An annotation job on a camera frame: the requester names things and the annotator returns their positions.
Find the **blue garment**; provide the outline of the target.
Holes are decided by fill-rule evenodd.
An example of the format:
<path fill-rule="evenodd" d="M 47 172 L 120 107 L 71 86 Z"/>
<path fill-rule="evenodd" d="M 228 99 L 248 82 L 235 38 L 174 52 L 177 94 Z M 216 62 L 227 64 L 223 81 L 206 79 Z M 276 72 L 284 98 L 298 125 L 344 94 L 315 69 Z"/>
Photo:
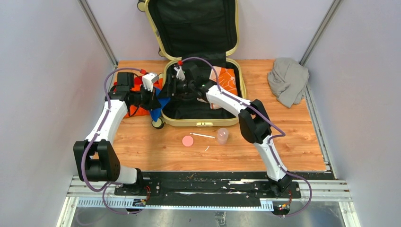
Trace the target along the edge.
<path fill-rule="evenodd" d="M 170 97 L 159 98 L 158 95 L 160 94 L 160 92 L 161 90 L 159 88 L 153 88 L 149 113 L 154 122 L 159 119 L 162 109 L 171 101 Z"/>

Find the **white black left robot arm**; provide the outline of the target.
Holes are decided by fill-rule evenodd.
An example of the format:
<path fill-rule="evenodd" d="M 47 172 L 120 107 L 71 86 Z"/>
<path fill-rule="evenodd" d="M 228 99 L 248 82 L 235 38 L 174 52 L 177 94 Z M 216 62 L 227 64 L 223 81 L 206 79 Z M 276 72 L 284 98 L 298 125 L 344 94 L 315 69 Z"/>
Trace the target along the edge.
<path fill-rule="evenodd" d="M 149 110 L 153 127 L 161 129 L 164 126 L 160 117 L 163 105 L 157 98 L 160 90 L 155 87 L 159 76 L 140 70 L 142 84 L 138 91 L 134 91 L 135 74 L 132 70 L 116 70 L 117 84 L 112 90 L 105 89 L 105 104 L 97 123 L 84 140 L 76 141 L 73 146 L 79 178 L 94 192 L 103 191 L 106 186 L 97 189 L 91 185 L 92 182 L 126 185 L 133 195 L 140 195 L 148 189 L 141 170 L 123 166 L 113 149 L 116 132 L 131 106 Z"/>

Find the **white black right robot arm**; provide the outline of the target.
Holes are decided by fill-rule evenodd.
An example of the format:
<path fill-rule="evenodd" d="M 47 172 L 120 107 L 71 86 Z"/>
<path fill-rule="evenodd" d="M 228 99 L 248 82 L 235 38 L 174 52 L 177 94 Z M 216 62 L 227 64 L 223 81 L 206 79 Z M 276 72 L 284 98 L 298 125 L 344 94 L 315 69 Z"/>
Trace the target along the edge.
<path fill-rule="evenodd" d="M 240 133 L 259 152 L 267 169 L 267 191 L 283 197 L 290 191 L 294 174 L 281 161 L 272 135 L 272 122 L 258 99 L 243 97 L 238 67 L 211 69 L 195 62 L 166 68 L 163 92 L 171 101 L 163 108 L 166 118 L 175 121 L 224 121 L 237 119 Z"/>

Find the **clear plastic cup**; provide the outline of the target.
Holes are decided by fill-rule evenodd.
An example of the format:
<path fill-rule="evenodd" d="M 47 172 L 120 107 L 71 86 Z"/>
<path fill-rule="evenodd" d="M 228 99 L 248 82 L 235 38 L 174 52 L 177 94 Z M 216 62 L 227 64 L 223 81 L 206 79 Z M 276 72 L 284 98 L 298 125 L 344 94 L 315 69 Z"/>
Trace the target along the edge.
<path fill-rule="evenodd" d="M 228 140 L 228 136 L 229 136 L 229 132 L 227 128 L 220 128 L 217 131 L 217 142 L 220 145 L 224 145 L 227 143 Z"/>

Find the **orange white patterned garment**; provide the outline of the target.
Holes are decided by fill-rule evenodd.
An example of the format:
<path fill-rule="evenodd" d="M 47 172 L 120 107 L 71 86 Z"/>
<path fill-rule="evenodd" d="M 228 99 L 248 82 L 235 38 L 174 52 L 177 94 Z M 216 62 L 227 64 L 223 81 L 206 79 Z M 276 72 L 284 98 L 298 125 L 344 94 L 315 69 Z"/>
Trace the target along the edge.
<path fill-rule="evenodd" d="M 224 89 L 227 92 L 232 93 L 233 95 L 239 96 L 239 92 L 241 91 L 240 88 L 237 88 L 237 82 L 236 82 L 236 76 L 235 76 L 235 71 L 234 69 L 228 69 L 228 68 L 222 68 L 218 66 L 213 66 L 213 69 L 216 70 L 216 73 L 218 75 L 218 81 L 219 85 L 222 89 Z M 208 78 L 204 78 L 202 81 L 204 84 L 208 84 L 209 81 L 216 82 L 216 74 L 214 70 L 210 71 L 210 75 Z M 207 101 L 203 100 L 202 98 L 197 98 L 197 101 L 206 103 Z M 221 106 L 219 106 L 216 103 L 209 103 L 209 109 L 211 110 L 223 110 Z"/>

